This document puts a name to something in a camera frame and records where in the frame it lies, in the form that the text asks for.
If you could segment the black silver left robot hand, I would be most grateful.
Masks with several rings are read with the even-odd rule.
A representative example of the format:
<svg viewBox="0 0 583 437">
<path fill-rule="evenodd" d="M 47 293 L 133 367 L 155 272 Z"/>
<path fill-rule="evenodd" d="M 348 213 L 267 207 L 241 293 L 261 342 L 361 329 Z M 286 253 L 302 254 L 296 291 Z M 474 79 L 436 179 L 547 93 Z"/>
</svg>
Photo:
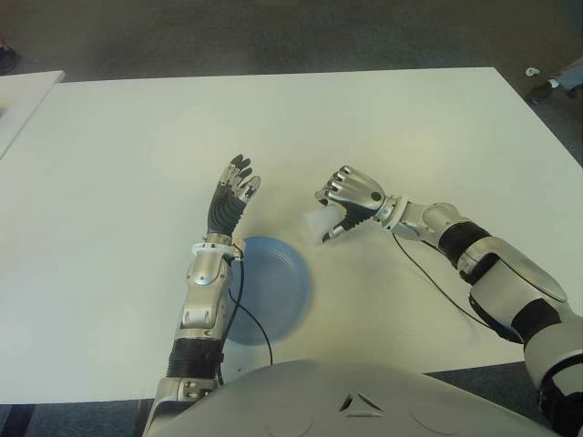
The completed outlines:
<svg viewBox="0 0 583 437">
<path fill-rule="evenodd" d="M 242 154 L 224 168 L 208 210 L 208 234 L 232 236 L 243 211 L 261 186 L 261 177 L 253 176 L 252 172 L 251 159 Z"/>
</svg>

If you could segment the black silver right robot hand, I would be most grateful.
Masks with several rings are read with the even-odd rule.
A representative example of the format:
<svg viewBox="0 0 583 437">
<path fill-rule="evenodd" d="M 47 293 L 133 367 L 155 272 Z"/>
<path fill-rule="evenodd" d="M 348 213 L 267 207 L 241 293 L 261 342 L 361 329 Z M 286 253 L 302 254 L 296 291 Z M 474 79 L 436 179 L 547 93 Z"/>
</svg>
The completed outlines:
<svg viewBox="0 0 583 437">
<path fill-rule="evenodd" d="M 314 196 L 324 206 L 333 203 L 344 209 L 343 218 L 323 234 L 323 243 L 374 217 L 386 200 L 383 188 L 374 179 L 347 165 L 333 173 Z"/>
</svg>

